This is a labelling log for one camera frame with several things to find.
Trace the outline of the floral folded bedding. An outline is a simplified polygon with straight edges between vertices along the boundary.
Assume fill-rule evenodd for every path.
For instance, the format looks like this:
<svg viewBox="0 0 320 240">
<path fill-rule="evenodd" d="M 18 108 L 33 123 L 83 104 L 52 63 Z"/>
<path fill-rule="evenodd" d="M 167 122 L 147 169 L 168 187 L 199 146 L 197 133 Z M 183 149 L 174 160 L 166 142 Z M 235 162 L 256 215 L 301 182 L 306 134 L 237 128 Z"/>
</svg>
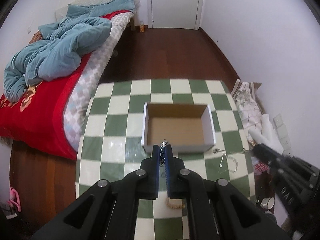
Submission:
<svg viewBox="0 0 320 240">
<path fill-rule="evenodd" d="M 238 109 L 247 141 L 251 147 L 255 145 L 255 141 L 248 130 L 251 128 L 261 132 L 261 117 L 265 113 L 265 110 L 256 95 L 260 86 L 261 83 L 258 82 L 245 82 L 237 79 L 231 92 L 231 96 Z"/>
</svg>

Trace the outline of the white red plastic bag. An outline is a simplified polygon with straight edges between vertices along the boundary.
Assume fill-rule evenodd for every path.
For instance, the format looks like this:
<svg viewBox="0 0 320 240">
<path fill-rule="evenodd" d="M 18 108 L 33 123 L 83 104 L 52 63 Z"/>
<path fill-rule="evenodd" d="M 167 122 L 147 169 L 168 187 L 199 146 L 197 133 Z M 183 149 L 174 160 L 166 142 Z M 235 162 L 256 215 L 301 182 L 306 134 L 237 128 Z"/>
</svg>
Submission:
<svg viewBox="0 0 320 240">
<path fill-rule="evenodd" d="M 253 172 L 256 176 L 261 175 L 263 172 L 270 172 L 270 167 L 259 160 L 257 157 L 252 156 L 252 165 L 253 165 Z"/>
</svg>

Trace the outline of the white mug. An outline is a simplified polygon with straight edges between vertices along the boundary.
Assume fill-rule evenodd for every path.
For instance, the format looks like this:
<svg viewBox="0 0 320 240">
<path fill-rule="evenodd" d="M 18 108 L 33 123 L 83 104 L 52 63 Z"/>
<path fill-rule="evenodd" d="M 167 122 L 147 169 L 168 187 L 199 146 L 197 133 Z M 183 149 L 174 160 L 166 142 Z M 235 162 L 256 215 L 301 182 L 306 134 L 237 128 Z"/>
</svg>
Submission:
<svg viewBox="0 0 320 240">
<path fill-rule="evenodd" d="M 274 202 L 275 202 L 274 197 L 264 198 L 260 203 L 260 207 L 262 209 L 270 210 L 274 207 Z"/>
</svg>

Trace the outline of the white cloth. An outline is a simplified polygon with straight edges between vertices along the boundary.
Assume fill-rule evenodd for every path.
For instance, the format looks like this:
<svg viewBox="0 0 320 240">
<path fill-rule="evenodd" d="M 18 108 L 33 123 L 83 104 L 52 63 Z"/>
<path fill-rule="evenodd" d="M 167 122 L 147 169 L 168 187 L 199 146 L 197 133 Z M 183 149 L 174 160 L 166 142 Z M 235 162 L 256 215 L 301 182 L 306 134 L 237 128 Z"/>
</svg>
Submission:
<svg viewBox="0 0 320 240">
<path fill-rule="evenodd" d="M 283 146 L 281 145 L 278 135 L 269 120 L 268 114 L 263 114 L 261 116 L 261 125 L 261 132 L 259 132 L 257 129 L 250 128 L 248 130 L 249 135 L 257 144 L 265 144 L 277 153 L 283 154 Z"/>
</svg>

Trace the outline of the white wall socket strip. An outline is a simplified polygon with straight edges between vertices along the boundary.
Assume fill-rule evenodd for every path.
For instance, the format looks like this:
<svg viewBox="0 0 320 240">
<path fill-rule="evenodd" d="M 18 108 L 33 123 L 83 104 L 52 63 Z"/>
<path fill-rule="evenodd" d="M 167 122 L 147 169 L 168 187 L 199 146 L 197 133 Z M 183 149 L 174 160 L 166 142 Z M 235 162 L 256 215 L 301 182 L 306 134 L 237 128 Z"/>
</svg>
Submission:
<svg viewBox="0 0 320 240">
<path fill-rule="evenodd" d="M 273 118 L 273 123 L 275 125 L 275 129 L 276 129 L 279 141 L 284 149 L 283 154 L 291 156 L 292 155 L 291 141 L 289 139 L 287 127 L 283 122 L 281 114 L 277 114 Z"/>
</svg>

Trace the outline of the teal quilted duvet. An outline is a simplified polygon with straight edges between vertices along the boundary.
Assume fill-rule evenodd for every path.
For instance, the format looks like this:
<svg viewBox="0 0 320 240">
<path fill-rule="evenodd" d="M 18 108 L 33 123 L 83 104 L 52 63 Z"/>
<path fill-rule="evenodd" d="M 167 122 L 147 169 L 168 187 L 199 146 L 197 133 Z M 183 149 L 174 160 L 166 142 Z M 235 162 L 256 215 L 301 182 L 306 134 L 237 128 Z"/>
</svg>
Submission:
<svg viewBox="0 0 320 240">
<path fill-rule="evenodd" d="M 42 36 L 17 52 L 4 70 L 4 96 L 16 103 L 27 87 L 71 75 L 81 58 L 99 48 L 110 36 L 107 14 L 134 12 L 134 0 L 111 0 L 104 4 L 68 5 L 61 20 L 38 27 Z"/>
</svg>

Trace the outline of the grey checkered mattress sheet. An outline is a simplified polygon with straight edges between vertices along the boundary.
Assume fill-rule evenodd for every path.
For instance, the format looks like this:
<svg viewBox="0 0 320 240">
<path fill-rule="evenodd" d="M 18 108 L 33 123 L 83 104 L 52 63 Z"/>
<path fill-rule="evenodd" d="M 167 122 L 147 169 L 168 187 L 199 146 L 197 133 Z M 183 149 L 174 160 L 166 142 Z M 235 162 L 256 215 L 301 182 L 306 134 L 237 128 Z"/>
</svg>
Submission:
<svg viewBox="0 0 320 240">
<path fill-rule="evenodd" d="M 111 18 L 111 32 L 106 41 L 94 50 L 67 100 L 63 113 L 63 129 L 67 142 L 78 150 L 82 126 L 90 98 L 119 42 L 125 28 L 133 18 L 132 12 L 121 12 Z"/>
</svg>

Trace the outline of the pink hanger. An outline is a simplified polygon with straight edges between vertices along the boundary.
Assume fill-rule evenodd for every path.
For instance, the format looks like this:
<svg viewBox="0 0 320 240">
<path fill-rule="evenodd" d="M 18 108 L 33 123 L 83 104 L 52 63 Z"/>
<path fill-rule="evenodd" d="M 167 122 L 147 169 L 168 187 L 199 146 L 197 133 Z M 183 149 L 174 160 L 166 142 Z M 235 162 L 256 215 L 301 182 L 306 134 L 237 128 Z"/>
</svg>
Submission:
<svg viewBox="0 0 320 240">
<path fill-rule="evenodd" d="M 7 204 L 11 209 L 14 209 L 17 212 L 21 212 L 20 197 L 18 192 L 13 187 L 10 187 L 9 200 L 7 201 Z"/>
</svg>

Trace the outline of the white cardboard box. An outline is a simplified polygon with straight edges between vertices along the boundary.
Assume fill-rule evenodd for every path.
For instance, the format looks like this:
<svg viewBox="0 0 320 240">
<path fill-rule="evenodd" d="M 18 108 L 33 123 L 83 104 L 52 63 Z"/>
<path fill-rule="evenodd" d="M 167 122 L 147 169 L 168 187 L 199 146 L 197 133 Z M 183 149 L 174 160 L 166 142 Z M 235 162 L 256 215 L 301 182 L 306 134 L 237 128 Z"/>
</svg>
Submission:
<svg viewBox="0 0 320 240">
<path fill-rule="evenodd" d="M 210 150 L 216 145 L 210 105 L 145 103 L 142 147 L 150 153 L 153 145 L 165 140 L 174 152 L 204 153 Z"/>
</svg>

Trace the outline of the white door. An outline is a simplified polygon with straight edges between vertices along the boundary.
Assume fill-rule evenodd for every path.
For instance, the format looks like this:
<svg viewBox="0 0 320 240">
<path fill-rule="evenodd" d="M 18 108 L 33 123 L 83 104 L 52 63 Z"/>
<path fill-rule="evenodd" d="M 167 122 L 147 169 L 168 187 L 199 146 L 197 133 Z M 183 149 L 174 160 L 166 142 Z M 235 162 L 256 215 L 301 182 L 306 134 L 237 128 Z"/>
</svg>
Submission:
<svg viewBox="0 0 320 240">
<path fill-rule="evenodd" d="M 194 29 L 199 0 L 151 0 L 152 27 Z"/>
</svg>

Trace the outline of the orange bottle on floor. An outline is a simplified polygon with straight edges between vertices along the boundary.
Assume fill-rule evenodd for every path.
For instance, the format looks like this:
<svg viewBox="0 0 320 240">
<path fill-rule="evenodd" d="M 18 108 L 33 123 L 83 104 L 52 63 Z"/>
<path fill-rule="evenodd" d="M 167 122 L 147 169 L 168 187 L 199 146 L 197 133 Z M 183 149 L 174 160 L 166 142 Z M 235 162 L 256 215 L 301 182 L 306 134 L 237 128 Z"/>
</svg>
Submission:
<svg viewBox="0 0 320 240">
<path fill-rule="evenodd" d="M 140 21 L 139 27 L 140 27 L 140 33 L 144 33 L 145 27 L 144 27 L 144 22 L 143 21 Z"/>
</svg>

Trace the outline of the red bed blanket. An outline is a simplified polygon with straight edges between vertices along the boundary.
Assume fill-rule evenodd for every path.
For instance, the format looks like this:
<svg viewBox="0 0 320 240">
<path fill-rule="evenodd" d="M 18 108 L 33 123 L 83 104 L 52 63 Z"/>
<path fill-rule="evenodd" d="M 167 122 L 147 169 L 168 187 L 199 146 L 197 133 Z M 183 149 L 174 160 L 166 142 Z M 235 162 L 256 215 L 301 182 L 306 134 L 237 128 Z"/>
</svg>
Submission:
<svg viewBox="0 0 320 240">
<path fill-rule="evenodd" d="M 111 20 L 118 11 L 106 15 Z M 71 149 L 63 129 L 63 113 L 76 81 L 89 56 L 70 76 L 43 81 L 27 91 L 20 101 L 10 104 L 1 97 L 1 137 L 25 142 L 41 152 L 74 160 L 78 151 Z"/>
</svg>

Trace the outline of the wooden bed frame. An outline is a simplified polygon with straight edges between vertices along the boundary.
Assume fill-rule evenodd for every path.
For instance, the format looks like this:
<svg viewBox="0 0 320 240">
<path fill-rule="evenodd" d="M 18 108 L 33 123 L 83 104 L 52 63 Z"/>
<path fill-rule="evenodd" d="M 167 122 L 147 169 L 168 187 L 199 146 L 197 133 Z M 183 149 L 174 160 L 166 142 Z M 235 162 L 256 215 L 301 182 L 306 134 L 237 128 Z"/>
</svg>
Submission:
<svg viewBox="0 0 320 240">
<path fill-rule="evenodd" d="M 132 17 L 132 18 L 130 19 L 129 25 L 130 25 L 130 29 L 131 29 L 132 31 L 135 31 L 135 30 L 136 30 L 136 25 L 135 25 L 135 19 L 134 19 L 134 17 Z"/>
</svg>

